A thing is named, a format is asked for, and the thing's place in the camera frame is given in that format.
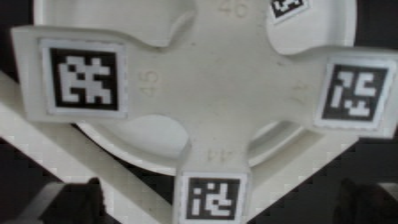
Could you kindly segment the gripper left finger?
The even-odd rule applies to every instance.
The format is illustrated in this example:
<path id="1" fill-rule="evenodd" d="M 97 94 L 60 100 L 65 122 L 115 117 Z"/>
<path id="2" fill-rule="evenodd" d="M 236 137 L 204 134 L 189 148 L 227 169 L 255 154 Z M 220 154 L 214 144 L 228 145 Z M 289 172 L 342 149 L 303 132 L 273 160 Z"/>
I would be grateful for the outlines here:
<path id="1" fill-rule="evenodd" d="M 104 224 L 104 197 L 97 178 L 85 183 L 51 182 L 10 224 Z"/>

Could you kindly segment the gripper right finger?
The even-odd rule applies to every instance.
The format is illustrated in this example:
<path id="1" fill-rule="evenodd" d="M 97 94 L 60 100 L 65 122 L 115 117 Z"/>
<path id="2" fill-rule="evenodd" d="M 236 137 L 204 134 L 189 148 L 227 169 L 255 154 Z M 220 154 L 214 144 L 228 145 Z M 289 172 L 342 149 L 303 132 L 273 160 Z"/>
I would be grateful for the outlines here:
<path id="1" fill-rule="evenodd" d="M 398 183 L 340 181 L 335 224 L 398 224 Z"/>

